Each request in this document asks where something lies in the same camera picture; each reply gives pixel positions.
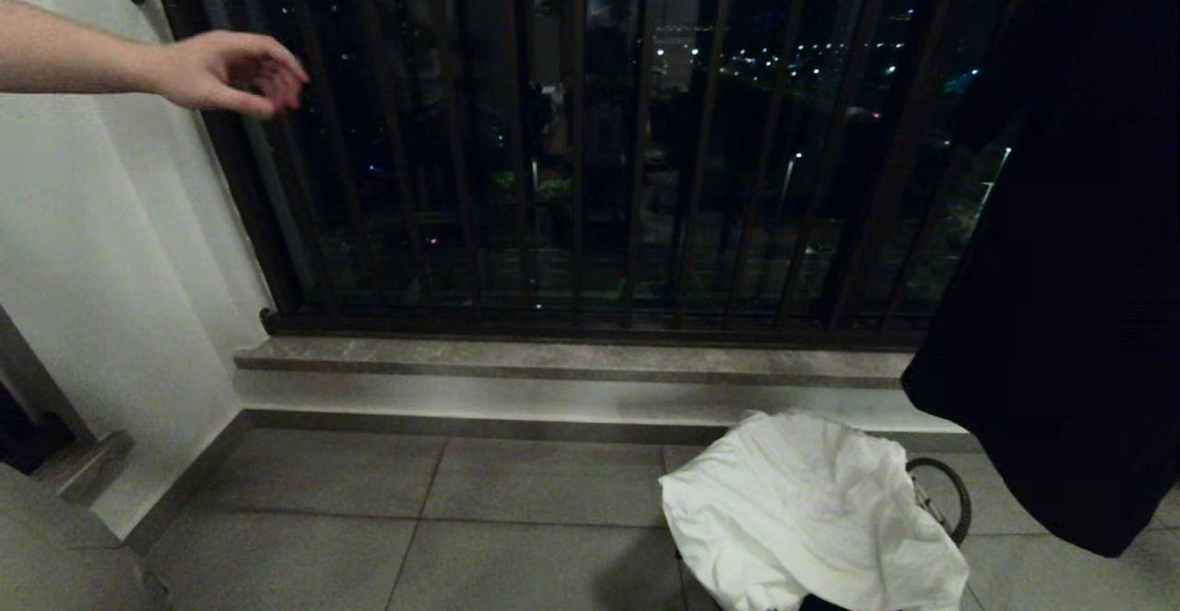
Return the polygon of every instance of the white cloth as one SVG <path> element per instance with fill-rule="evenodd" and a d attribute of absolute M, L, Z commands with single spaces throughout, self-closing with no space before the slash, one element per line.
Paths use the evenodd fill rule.
<path fill-rule="evenodd" d="M 914 501 L 900 445 L 804 410 L 753 414 L 661 478 L 684 563 L 726 611 L 957 611 L 968 566 Z"/>

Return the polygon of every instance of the white wall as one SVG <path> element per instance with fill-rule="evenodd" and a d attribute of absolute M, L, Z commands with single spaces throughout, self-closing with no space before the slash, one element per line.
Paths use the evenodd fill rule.
<path fill-rule="evenodd" d="M 24 1 L 157 40 L 127 0 Z M 266 291 L 190 112 L 0 94 L 0 303 L 92 429 L 138 444 L 94 506 L 125 536 L 238 409 Z"/>

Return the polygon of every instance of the black cloth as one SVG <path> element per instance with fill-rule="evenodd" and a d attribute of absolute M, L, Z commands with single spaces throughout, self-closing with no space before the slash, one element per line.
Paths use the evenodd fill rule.
<path fill-rule="evenodd" d="M 1116 557 L 1180 473 L 1176 0 L 1023 0 L 952 116 L 1025 131 L 903 375 L 1057 537 Z"/>

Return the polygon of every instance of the hand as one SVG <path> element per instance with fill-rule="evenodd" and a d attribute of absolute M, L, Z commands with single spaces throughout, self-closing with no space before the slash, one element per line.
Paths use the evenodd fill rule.
<path fill-rule="evenodd" d="M 307 72 L 274 37 L 214 31 L 149 48 L 148 91 L 191 110 L 269 119 L 297 110 Z M 253 86 L 256 93 L 245 91 Z"/>

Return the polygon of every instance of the fingers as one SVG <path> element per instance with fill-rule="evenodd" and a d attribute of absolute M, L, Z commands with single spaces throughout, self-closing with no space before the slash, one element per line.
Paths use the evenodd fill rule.
<path fill-rule="evenodd" d="M 295 58 L 295 53 L 283 47 L 281 41 L 275 40 L 274 37 L 257 35 L 254 32 L 235 32 L 234 35 L 235 40 L 240 42 L 240 48 L 244 52 L 253 57 L 269 58 L 281 68 L 290 70 L 290 73 L 295 74 L 300 83 L 309 81 L 307 72 L 303 70 L 303 65 L 300 65 L 299 58 Z"/>
<path fill-rule="evenodd" d="M 280 111 L 280 107 L 271 99 L 264 98 L 261 94 L 240 91 L 237 87 L 225 86 L 223 83 L 218 83 L 211 87 L 206 100 L 212 107 L 241 112 L 241 114 L 245 116 L 263 117 L 263 119 L 269 119 L 269 117 L 275 116 L 275 112 Z"/>
<path fill-rule="evenodd" d="M 260 87 L 267 99 L 275 104 L 275 112 L 282 112 L 288 107 L 297 110 L 300 106 L 299 94 L 302 83 L 299 83 L 294 74 L 286 72 L 286 70 L 263 70 L 255 78 L 254 86 Z"/>

